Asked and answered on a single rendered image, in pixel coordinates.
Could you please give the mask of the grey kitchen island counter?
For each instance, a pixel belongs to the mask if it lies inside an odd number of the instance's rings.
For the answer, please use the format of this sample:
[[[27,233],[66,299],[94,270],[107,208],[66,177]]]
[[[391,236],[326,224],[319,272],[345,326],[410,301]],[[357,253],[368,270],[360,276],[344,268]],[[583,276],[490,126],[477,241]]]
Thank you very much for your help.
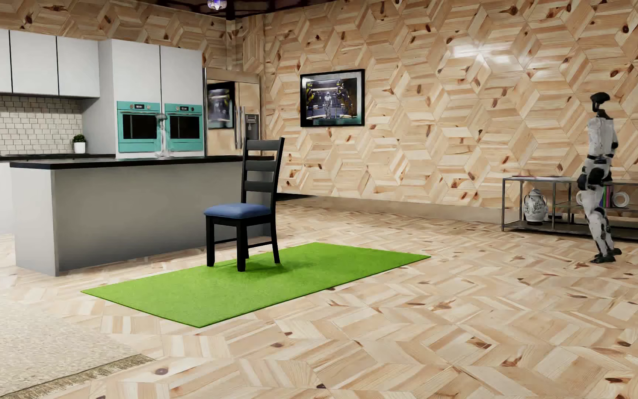
[[[242,156],[10,162],[17,267],[59,276],[206,245],[241,201]]]

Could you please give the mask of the black chair blue cushion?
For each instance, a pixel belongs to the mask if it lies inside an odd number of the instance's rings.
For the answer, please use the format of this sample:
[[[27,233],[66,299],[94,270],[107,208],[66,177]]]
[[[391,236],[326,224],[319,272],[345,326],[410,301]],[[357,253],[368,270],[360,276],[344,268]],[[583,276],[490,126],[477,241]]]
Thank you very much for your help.
[[[215,258],[215,227],[217,225],[235,227],[237,271],[245,271],[249,249],[272,246],[275,264],[281,263],[277,237],[276,194],[285,138],[275,140],[244,141],[241,201],[233,204],[218,204],[205,210],[206,218],[206,265],[213,267]],[[270,205],[253,204],[247,201],[248,192],[270,194]],[[247,228],[260,224],[270,225],[269,241],[249,244]]]

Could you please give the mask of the green rectangular rug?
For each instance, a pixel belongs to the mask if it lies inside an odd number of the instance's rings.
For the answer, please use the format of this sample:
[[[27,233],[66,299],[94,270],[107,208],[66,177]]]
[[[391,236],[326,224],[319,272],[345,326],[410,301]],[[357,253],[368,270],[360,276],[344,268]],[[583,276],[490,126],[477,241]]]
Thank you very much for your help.
[[[83,293],[200,328],[429,258],[321,242],[281,249],[279,256],[275,264],[271,252],[253,255],[243,272],[232,259]]]

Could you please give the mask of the stainless steel refrigerator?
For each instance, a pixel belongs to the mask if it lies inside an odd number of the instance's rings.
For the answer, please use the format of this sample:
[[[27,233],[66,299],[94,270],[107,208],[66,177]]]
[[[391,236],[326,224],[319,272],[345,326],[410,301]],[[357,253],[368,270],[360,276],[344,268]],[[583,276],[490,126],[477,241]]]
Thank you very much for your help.
[[[241,156],[247,132],[260,137],[260,77],[218,68],[205,68],[205,77],[205,153]]]

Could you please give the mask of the chrome kitchen faucet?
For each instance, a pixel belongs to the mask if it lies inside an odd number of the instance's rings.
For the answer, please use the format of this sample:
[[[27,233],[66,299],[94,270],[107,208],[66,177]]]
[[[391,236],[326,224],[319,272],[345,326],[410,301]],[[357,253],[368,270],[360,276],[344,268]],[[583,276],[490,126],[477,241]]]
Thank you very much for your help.
[[[159,128],[159,149],[155,151],[156,158],[167,157],[167,137],[166,137],[166,120],[167,115],[165,113],[157,113],[155,115],[157,125]]]

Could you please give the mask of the white tall oven cabinet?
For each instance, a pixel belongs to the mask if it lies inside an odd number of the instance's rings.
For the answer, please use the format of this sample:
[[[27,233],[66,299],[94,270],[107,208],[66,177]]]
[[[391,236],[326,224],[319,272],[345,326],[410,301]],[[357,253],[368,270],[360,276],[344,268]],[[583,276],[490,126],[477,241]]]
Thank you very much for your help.
[[[156,158],[155,153],[120,153],[117,101],[200,104],[205,142],[206,105],[203,53],[141,42],[108,40],[99,43],[100,96],[82,101],[82,134],[89,153],[117,158]],[[203,152],[172,152],[167,157],[204,156]]]

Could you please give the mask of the white blue ceramic vase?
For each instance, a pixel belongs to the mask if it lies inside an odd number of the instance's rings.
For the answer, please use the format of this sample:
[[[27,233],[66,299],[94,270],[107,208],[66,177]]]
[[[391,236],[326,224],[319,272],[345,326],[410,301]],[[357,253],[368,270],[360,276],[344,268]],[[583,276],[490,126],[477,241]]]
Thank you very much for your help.
[[[534,188],[524,196],[522,201],[522,213],[529,225],[543,225],[547,215],[547,202],[542,192]]]

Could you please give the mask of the black metal console shelf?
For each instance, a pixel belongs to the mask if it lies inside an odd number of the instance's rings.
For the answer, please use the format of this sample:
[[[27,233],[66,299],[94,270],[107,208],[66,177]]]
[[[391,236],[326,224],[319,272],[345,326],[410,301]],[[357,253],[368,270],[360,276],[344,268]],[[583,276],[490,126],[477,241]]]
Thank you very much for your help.
[[[506,216],[506,186],[519,185],[519,216]],[[502,180],[501,229],[546,231],[589,236],[576,181],[568,177],[516,176]],[[614,239],[638,241],[638,180],[606,184],[598,205],[611,223]]]

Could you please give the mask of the white humanoid robot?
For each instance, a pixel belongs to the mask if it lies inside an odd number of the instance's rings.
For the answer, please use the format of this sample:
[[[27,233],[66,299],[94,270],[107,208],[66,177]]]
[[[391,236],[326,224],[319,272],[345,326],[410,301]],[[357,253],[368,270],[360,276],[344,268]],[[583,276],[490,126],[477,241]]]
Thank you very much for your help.
[[[613,118],[600,106],[610,100],[605,92],[590,96],[595,116],[588,121],[589,149],[581,174],[577,179],[580,202],[589,223],[598,254],[591,263],[615,262],[622,251],[615,248],[606,209],[600,204],[605,184],[612,180],[610,167],[618,147]]]

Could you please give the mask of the beige textured carpet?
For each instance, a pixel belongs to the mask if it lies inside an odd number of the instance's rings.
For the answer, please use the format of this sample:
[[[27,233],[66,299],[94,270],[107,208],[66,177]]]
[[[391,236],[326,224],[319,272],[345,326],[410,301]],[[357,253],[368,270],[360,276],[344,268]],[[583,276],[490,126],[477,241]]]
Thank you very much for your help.
[[[151,361],[105,334],[0,296],[0,398],[39,399]]]

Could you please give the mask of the black framed wall picture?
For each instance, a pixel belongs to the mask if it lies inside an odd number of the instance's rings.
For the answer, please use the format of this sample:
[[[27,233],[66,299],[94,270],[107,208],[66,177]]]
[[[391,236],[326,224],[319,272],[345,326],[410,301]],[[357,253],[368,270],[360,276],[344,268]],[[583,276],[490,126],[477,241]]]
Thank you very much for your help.
[[[365,69],[300,76],[302,128],[365,125]]]

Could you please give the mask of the teal wall oven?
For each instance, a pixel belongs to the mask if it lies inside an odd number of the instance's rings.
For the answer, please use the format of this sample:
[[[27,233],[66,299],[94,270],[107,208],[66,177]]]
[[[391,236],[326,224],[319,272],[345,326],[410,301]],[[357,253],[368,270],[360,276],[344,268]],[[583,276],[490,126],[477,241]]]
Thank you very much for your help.
[[[167,149],[172,152],[204,151],[203,106],[200,104],[164,104]]]
[[[120,153],[155,153],[162,149],[160,103],[117,101]]]

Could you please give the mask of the white upper wall cabinets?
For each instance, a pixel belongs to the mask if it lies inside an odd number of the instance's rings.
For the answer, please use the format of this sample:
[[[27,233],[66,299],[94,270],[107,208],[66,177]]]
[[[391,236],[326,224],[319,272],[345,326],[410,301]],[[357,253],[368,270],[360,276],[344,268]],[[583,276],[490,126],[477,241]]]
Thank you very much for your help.
[[[99,44],[0,28],[0,94],[99,97]]]

